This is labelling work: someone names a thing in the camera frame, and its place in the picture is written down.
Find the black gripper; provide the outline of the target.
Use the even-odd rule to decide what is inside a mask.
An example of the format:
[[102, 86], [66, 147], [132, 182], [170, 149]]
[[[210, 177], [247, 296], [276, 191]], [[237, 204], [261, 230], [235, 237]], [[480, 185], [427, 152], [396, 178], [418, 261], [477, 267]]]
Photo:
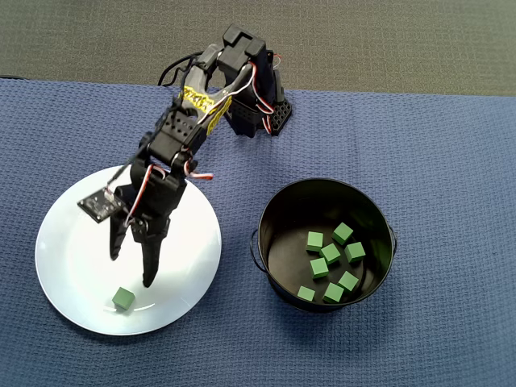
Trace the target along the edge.
[[[148, 160], [137, 158], [130, 168], [131, 193], [129, 220], [136, 243], [142, 244], [143, 284], [149, 288], [156, 278], [160, 250], [167, 236], [170, 215], [178, 207], [185, 192], [182, 173], [167, 173]], [[127, 233], [126, 215], [118, 212], [110, 216], [110, 258], [116, 260]]]

